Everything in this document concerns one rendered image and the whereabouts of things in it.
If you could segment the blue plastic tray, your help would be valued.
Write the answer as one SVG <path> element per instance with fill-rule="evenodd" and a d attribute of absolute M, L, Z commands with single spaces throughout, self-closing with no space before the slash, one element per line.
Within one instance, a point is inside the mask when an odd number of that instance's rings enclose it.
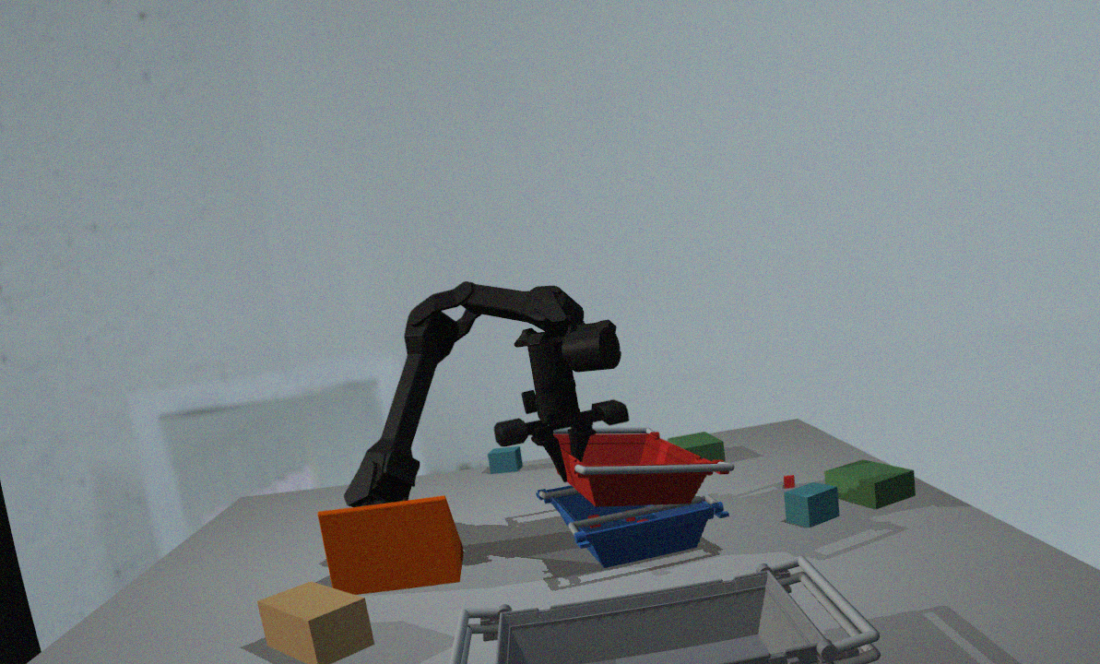
<path fill-rule="evenodd" d="M 556 493 L 562 489 L 571 489 L 574 486 L 565 486 L 556 489 L 538 489 L 538 493 Z M 536 496 L 538 497 L 538 493 Z M 538 500 L 541 497 L 538 497 Z M 547 499 L 544 503 L 552 502 L 553 507 L 561 513 L 566 525 L 576 520 L 585 520 L 588 516 L 614 516 L 641 507 L 595 507 L 582 494 L 572 494 L 558 499 Z M 603 564 L 603 568 L 614 566 L 614 564 L 625 564 L 641 562 L 644 558 L 654 558 L 679 551 L 697 547 L 700 536 L 706 525 L 708 518 L 718 516 L 728 517 L 722 502 L 688 505 L 670 510 L 660 510 L 647 516 L 636 516 L 635 521 L 626 522 L 622 520 L 606 522 L 601 527 L 578 527 L 579 532 L 574 533 L 574 542 L 578 547 L 587 547 L 590 553 Z M 637 524 L 637 521 L 647 518 Z"/>

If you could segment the teal cube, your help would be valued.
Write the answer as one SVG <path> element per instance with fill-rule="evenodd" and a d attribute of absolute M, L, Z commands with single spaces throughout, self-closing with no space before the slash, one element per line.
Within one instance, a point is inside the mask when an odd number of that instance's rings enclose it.
<path fill-rule="evenodd" d="M 783 493 L 788 524 L 820 525 L 840 516 L 837 487 L 810 483 Z"/>
<path fill-rule="evenodd" d="M 491 474 L 494 472 L 517 472 L 522 468 L 520 446 L 493 449 L 488 453 Z"/>

